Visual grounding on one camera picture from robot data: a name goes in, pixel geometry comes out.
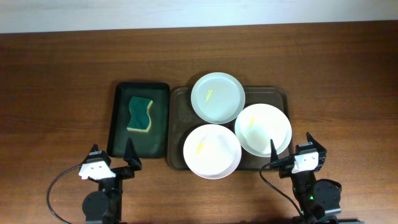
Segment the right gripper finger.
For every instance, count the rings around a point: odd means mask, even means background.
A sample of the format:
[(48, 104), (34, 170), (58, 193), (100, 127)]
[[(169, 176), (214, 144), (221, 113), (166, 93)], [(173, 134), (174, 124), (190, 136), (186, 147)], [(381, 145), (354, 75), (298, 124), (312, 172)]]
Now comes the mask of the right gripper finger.
[(312, 143), (317, 152), (326, 152), (326, 149), (318, 141), (316, 141), (309, 132), (306, 132), (306, 137), (307, 141)]
[(270, 163), (273, 163), (275, 161), (278, 161), (279, 158), (278, 158), (277, 151), (276, 151), (276, 148), (274, 146), (273, 140), (271, 139), (270, 142), (271, 142), (271, 159), (270, 159)]

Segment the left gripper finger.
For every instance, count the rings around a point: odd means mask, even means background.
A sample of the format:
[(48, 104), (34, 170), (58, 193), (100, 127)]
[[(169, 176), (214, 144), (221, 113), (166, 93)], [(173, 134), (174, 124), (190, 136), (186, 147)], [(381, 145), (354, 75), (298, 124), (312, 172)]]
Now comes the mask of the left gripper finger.
[(109, 167), (111, 164), (111, 159), (105, 151), (100, 151), (97, 144), (94, 144), (91, 148), (89, 154), (83, 160), (83, 164), (91, 164), (94, 162), (105, 162)]
[(126, 149), (123, 157), (124, 161), (127, 162), (128, 166), (132, 170), (141, 170), (142, 162), (134, 148), (134, 144), (131, 138), (127, 139)]

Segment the white plate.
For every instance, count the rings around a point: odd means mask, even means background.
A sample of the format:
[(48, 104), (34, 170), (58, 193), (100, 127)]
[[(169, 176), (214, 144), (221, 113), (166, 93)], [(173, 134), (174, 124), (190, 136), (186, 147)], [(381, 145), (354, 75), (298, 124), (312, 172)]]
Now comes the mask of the white plate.
[(236, 118), (234, 132), (243, 149), (258, 157), (270, 157), (272, 145), (280, 154), (292, 140), (292, 127), (287, 115), (264, 103), (243, 109)]
[(183, 158), (188, 168), (204, 179), (222, 179), (232, 174), (242, 156), (236, 135), (218, 124), (195, 128), (183, 144)]

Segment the green and yellow sponge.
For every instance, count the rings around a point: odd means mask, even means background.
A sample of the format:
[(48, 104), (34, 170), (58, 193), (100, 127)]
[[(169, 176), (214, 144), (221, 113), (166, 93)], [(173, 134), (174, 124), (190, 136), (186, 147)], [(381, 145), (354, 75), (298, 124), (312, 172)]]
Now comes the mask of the green and yellow sponge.
[(149, 114), (153, 101), (148, 98), (133, 96), (129, 101), (129, 112), (131, 119), (127, 125), (127, 130), (138, 133), (148, 133), (152, 120)]

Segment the pale green plate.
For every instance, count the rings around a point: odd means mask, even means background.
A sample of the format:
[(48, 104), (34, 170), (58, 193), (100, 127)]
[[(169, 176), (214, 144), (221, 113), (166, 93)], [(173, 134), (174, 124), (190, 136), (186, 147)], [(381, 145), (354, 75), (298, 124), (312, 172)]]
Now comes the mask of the pale green plate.
[(212, 72), (194, 84), (190, 101), (201, 119), (208, 123), (224, 124), (242, 112), (246, 95), (235, 77), (223, 72)]

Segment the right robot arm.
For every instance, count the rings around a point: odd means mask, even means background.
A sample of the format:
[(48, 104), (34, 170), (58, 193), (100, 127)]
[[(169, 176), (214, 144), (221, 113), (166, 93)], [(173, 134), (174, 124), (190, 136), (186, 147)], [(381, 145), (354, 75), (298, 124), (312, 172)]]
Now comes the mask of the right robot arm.
[(296, 153), (278, 158), (274, 143), (271, 143), (271, 169), (279, 171), (279, 177), (290, 178), (292, 191), (298, 204), (294, 207), (299, 216), (294, 223), (338, 223), (336, 215), (341, 212), (342, 186), (330, 179), (316, 179), (315, 172), (325, 163), (327, 150), (310, 133), (307, 142), (296, 145)]

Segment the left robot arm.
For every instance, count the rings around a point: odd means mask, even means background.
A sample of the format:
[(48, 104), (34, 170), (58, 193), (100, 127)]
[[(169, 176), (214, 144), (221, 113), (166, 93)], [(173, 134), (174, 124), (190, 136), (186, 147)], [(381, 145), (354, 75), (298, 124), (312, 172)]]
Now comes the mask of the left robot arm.
[(127, 166), (110, 168), (110, 157), (94, 144), (81, 164), (79, 176), (98, 184), (98, 190), (88, 194), (82, 204), (87, 223), (121, 222), (123, 181), (134, 178), (135, 171), (142, 169), (130, 138), (126, 143), (123, 160)]

